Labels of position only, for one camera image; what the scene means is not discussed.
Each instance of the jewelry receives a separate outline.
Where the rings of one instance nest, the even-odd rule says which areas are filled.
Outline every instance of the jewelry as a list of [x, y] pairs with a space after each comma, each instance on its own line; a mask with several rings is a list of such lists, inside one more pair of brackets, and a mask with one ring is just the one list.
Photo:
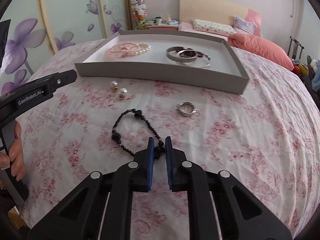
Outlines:
[[[172, 54], [170, 54], [171, 51], [176, 51], [176, 52], [180, 52], [180, 51], [194, 51], [194, 55], [192, 57], [178, 57], [178, 56], [173, 56]], [[198, 57], [198, 53], [193, 50], [193, 49], [185, 49], [183, 47], [171, 47], [169, 49], [167, 49], [167, 57], [175, 62], [179, 62], [179, 63], [190, 63], [190, 62], [194, 62], [196, 61], [197, 57]]]
[[133, 43], [132, 41], [129, 41], [114, 45], [109, 52], [113, 54], [120, 54], [122, 57], [128, 57], [145, 53], [150, 49], [151, 46], [148, 43]]
[[195, 108], [195, 105], [190, 102], [180, 103], [178, 105], [178, 110], [180, 114], [188, 117], [192, 116], [197, 111], [197, 109]]
[[112, 91], [113, 92], [117, 92], [118, 91], [118, 82], [117, 81], [111, 81], [110, 85], [112, 87]]
[[131, 156], [134, 156], [134, 153], [132, 151], [130, 151], [129, 149], [127, 149], [126, 147], [124, 147], [124, 145], [121, 144], [121, 135], [120, 133], [116, 132], [116, 127], [118, 126], [121, 118], [123, 116], [125, 116], [127, 113], [134, 113], [134, 117], [136, 119], [141, 119], [143, 121], [146, 122], [148, 128], [151, 130], [151, 132], [155, 135], [155, 137], [158, 140], [158, 146], [155, 147], [154, 151], [155, 151], [155, 157], [154, 157], [154, 161], [158, 160], [160, 158], [160, 153], [165, 153], [165, 149], [163, 147], [164, 143], [161, 140], [161, 137], [158, 135], [158, 133], [156, 132], [155, 129], [152, 128], [152, 126], [150, 125], [150, 122], [148, 120], [146, 120], [146, 118], [142, 115], [142, 111], [141, 110], [136, 110], [136, 109], [130, 109], [130, 110], [126, 110], [124, 111], [119, 118], [117, 119], [115, 125], [112, 127], [112, 140], [114, 140], [119, 147], [121, 147], [124, 151], [126, 151], [127, 153], [129, 153]]
[[[180, 55], [181, 55], [181, 53], [183, 53], [183, 52], [184, 52], [184, 51], [186, 51], [186, 50], [188, 50], [188, 49], [185, 49], [185, 50], [179, 51], [179, 52], [177, 53], [177, 56], [180, 56]], [[208, 60], [208, 63], [207, 63], [207, 65], [205, 65], [205, 66], [202, 66], [202, 67], [196, 67], [196, 68], [206, 68], [206, 67], [209, 67], [209, 66], [211, 65], [211, 57], [209, 57], [209, 55], [208, 55], [208, 54], [204, 54], [204, 53], [202, 53], [202, 52], [200, 52], [200, 51], [197, 51], [197, 53], [198, 53], [198, 57], [199, 57], [199, 56], [200, 56], [200, 57], [205, 56], [205, 57], [206, 57], [206, 59]], [[190, 67], [188, 64], [186, 64], [186, 63], [184, 63], [184, 62], [180, 62], [180, 64], [182, 64], [182, 65], [184, 65], [184, 66], [188, 66], [188, 67]]]
[[128, 91], [127, 91], [126, 88], [121, 88], [121, 89], [119, 90], [119, 97], [120, 97], [121, 100], [123, 100], [123, 99], [125, 98], [125, 94], [126, 94], [127, 92], [128, 92]]
[[133, 43], [132, 41], [129, 41], [129, 42], [122, 42], [122, 43], [116, 44], [110, 49], [110, 53], [126, 53], [129, 51], [130, 52], [140, 51], [140, 46]]

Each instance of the glass jar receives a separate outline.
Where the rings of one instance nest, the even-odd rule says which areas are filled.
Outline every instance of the glass jar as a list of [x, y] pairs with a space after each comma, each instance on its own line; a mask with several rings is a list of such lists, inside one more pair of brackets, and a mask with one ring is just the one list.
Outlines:
[[145, 0], [130, 0], [131, 4], [131, 19], [133, 30], [146, 29], [147, 8]]

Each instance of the pillow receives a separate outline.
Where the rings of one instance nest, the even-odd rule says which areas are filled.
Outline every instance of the pillow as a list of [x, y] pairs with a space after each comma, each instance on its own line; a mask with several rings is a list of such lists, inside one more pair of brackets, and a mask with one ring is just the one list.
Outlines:
[[234, 16], [233, 28], [237, 33], [253, 35], [256, 25], [254, 23], [247, 22], [244, 19], [239, 18], [238, 16]]
[[244, 18], [245, 21], [254, 23], [256, 28], [254, 29], [254, 35], [262, 37], [260, 30], [261, 30], [261, 15], [255, 11], [248, 9], [248, 15]]
[[271, 60], [290, 71], [293, 70], [293, 64], [286, 52], [275, 43], [264, 38], [236, 33], [228, 37], [228, 44]]
[[220, 34], [222, 36], [229, 36], [230, 34], [236, 33], [234, 28], [230, 25], [221, 23], [208, 22], [204, 20], [193, 20], [193, 29], [196, 31]]

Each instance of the pink pillow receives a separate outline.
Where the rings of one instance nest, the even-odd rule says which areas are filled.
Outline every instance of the pink pillow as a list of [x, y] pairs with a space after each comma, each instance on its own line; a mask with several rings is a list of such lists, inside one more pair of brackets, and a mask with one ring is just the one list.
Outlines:
[[271, 60], [288, 70], [293, 70], [293, 64], [286, 52], [275, 43], [264, 38], [235, 33], [228, 37], [228, 44]]
[[261, 30], [261, 15], [258, 14], [255, 11], [252, 11], [248, 9], [248, 15], [244, 18], [245, 21], [254, 23], [256, 25], [256, 28], [254, 29], [254, 34], [256, 36], [261, 36], [260, 35], [260, 30]]

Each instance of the black beaded bracelet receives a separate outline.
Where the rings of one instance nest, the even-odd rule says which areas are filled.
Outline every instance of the black beaded bracelet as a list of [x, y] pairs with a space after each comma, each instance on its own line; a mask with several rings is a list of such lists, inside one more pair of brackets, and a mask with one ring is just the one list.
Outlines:
[[165, 153], [165, 149], [163, 147], [164, 143], [161, 140], [160, 136], [158, 135], [158, 133], [156, 132], [156, 130], [151, 126], [150, 122], [148, 120], [146, 120], [146, 118], [142, 115], [142, 111], [141, 110], [136, 110], [136, 109], [130, 109], [130, 110], [126, 110], [124, 111], [117, 119], [115, 125], [112, 127], [112, 140], [114, 140], [124, 151], [126, 151], [127, 153], [129, 153], [131, 156], [134, 156], [134, 153], [132, 151], [130, 151], [129, 149], [127, 149], [123, 144], [121, 144], [121, 135], [120, 133], [116, 132], [116, 127], [118, 126], [121, 118], [123, 116], [125, 116], [127, 113], [134, 113], [134, 117], [136, 119], [141, 119], [143, 121], [146, 122], [148, 128], [151, 130], [151, 132], [155, 135], [155, 137], [158, 140], [158, 146], [155, 147], [155, 160], [158, 160], [160, 158], [160, 153]]

